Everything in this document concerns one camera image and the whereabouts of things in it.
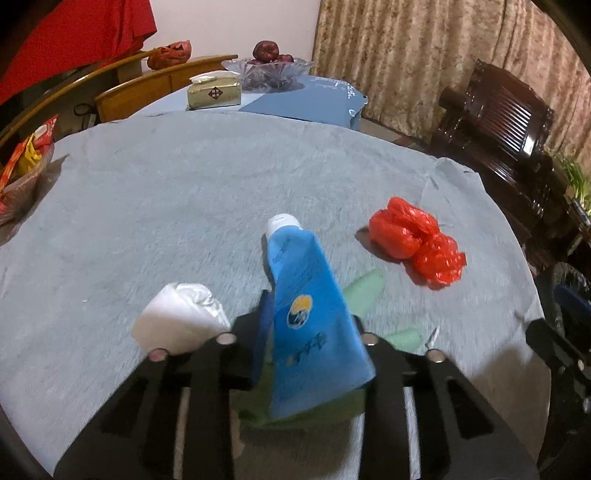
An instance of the gold tissue box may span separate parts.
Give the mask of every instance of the gold tissue box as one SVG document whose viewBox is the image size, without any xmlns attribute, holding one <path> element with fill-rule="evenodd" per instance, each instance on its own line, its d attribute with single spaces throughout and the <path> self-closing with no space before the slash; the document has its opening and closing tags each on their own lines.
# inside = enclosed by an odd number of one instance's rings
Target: gold tissue box
<svg viewBox="0 0 591 480">
<path fill-rule="evenodd" d="M 187 91 L 189 108 L 240 105 L 242 86 L 234 72 L 219 70 L 191 77 L 192 85 Z"/>
</svg>

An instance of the blue tablecloth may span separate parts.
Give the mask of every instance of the blue tablecloth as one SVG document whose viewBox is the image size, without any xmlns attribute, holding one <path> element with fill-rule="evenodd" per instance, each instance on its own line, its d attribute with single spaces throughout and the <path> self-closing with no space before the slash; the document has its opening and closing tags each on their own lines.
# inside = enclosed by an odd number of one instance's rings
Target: blue tablecloth
<svg viewBox="0 0 591 480">
<path fill-rule="evenodd" d="M 312 75 L 302 75 L 298 83 L 299 89 L 267 93 L 240 111 L 359 129 L 368 100 L 350 83 Z"/>
<path fill-rule="evenodd" d="M 242 92 L 240 105 L 195 110 L 195 112 L 240 110 L 359 130 L 361 110 L 368 100 L 350 83 L 303 75 L 298 79 L 297 86 L 299 88 L 289 92 Z M 188 88 L 182 88 L 162 97 L 134 115 L 155 115 L 186 110 Z"/>
</svg>

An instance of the blue object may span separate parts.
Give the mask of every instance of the blue object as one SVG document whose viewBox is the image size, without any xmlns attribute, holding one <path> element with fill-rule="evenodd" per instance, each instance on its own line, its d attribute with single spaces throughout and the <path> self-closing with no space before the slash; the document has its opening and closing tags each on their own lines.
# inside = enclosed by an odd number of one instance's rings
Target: blue object
<svg viewBox="0 0 591 480">
<path fill-rule="evenodd" d="M 569 286 L 563 283 L 556 285 L 554 301 L 578 321 L 591 325 L 591 305 Z"/>
<path fill-rule="evenodd" d="M 269 221 L 275 281 L 271 417 L 334 400 L 375 376 L 343 294 L 312 232 L 291 215 Z"/>
<path fill-rule="evenodd" d="M 312 75 L 302 75 L 298 82 L 302 88 L 266 93 L 240 111 L 359 129 L 368 100 L 350 83 Z"/>
</svg>

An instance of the blue toothpaste tube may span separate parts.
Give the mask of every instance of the blue toothpaste tube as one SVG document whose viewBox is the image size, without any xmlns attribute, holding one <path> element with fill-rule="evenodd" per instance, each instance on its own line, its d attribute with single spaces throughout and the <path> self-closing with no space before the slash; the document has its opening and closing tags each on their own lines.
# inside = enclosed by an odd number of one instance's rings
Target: blue toothpaste tube
<svg viewBox="0 0 591 480">
<path fill-rule="evenodd" d="M 286 213 L 267 225 L 275 281 L 271 417 L 309 410 L 375 376 L 343 294 L 312 232 Z"/>
</svg>

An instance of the red plastic bag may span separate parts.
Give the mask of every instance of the red plastic bag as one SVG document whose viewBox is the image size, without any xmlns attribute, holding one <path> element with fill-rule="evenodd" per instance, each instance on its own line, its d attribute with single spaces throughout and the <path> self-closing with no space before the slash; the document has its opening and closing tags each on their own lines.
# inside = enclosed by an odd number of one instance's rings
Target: red plastic bag
<svg viewBox="0 0 591 480">
<path fill-rule="evenodd" d="M 161 70 L 173 65 L 185 63 L 191 58 L 191 42 L 178 41 L 167 47 L 160 47 L 148 57 L 148 67 L 152 70 Z"/>
<path fill-rule="evenodd" d="M 408 228 L 422 239 L 429 238 L 439 231 L 439 224 L 433 215 L 411 205 L 400 197 L 390 199 L 388 211 L 397 225 Z"/>
<path fill-rule="evenodd" d="M 393 222 L 387 210 L 380 210 L 369 219 L 369 239 L 381 246 L 390 257 L 399 260 L 411 258 L 423 243 L 414 232 Z"/>
<path fill-rule="evenodd" d="M 413 257 L 413 266 L 427 280 L 449 285 L 461 279 L 466 254 L 457 250 L 452 237 L 440 232 L 418 250 Z"/>
<path fill-rule="evenodd" d="M 462 277 L 466 254 L 439 230 L 437 220 L 406 200 L 393 197 L 369 219 L 369 238 L 398 260 L 413 260 L 427 280 L 449 285 Z"/>
</svg>

